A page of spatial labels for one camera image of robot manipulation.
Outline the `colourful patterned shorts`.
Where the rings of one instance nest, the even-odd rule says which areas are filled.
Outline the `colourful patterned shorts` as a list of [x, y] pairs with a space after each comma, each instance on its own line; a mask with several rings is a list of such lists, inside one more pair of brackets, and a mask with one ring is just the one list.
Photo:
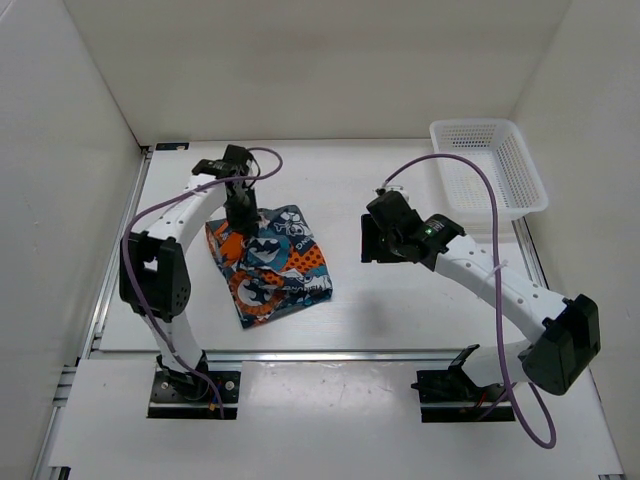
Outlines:
[[327, 301], [333, 282], [322, 250], [296, 205], [259, 211], [244, 237], [229, 222], [205, 225], [209, 251], [224, 277], [244, 329]]

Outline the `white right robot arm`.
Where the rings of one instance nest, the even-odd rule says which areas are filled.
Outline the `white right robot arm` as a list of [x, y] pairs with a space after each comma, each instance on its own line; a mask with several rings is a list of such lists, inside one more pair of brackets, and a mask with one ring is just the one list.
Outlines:
[[382, 230], [361, 217], [364, 263], [420, 264], [465, 287], [523, 334], [503, 348], [472, 345], [433, 377], [440, 400], [470, 400], [510, 379], [556, 396], [565, 394], [600, 351], [599, 314], [585, 295], [569, 299], [525, 278], [449, 218], [435, 214]]

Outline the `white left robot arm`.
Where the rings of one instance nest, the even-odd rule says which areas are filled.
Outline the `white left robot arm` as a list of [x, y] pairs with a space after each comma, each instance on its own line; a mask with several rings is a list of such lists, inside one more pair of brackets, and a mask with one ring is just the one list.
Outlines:
[[164, 380], [198, 401], [210, 391], [206, 354], [192, 334], [186, 307], [191, 281], [185, 254], [212, 213], [222, 208], [242, 238], [258, 230], [252, 153], [232, 145], [220, 160], [200, 160], [185, 191], [157, 207], [160, 217], [141, 232], [128, 226], [120, 246], [120, 298], [149, 326], [160, 349]]

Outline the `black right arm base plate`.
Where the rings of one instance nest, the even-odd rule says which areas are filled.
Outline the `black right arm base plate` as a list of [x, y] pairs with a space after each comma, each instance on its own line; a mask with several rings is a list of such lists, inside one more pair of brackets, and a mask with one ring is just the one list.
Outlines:
[[461, 370], [419, 370], [411, 388], [418, 394], [422, 423], [515, 420], [502, 384], [478, 387]]

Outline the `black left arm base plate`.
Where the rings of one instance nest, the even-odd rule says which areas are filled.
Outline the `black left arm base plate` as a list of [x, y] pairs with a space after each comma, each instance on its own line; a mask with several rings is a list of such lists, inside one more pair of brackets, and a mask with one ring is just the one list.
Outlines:
[[209, 377], [221, 394], [223, 413], [206, 382], [198, 387], [174, 386], [156, 371], [150, 391], [147, 417], [150, 419], [235, 420], [241, 385], [241, 372], [210, 371]]

